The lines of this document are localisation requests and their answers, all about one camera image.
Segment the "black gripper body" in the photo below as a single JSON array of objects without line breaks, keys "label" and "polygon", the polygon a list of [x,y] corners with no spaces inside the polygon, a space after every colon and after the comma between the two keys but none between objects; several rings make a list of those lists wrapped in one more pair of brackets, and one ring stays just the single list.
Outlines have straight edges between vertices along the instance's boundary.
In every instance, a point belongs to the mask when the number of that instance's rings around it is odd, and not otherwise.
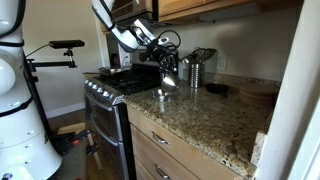
[{"label": "black gripper body", "polygon": [[175,61],[176,50],[177,47],[171,42],[154,39],[146,46],[143,61],[154,60],[162,71],[174,73],[177,70],[177,63]]}]

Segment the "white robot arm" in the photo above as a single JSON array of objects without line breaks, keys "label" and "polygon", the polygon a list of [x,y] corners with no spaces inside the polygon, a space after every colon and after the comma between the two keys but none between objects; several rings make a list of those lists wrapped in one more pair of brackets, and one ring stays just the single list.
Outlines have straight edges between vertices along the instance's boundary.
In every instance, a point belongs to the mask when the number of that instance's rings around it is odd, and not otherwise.
[{"label": "white robot arm", "polygon": [[91,8],[104,28],[116,37],[122,49],[125,52],[133,53],[139,47],[145,47],[142,62],[154,59],[164,72],[175,72],[177,67],[170,62],[169,57],[177,49],[177,46],[167,37],[155,37],[149,22],[143,18],[137,18],[130,25],[118,25],[111,12],[114,1],[91,0]]}]

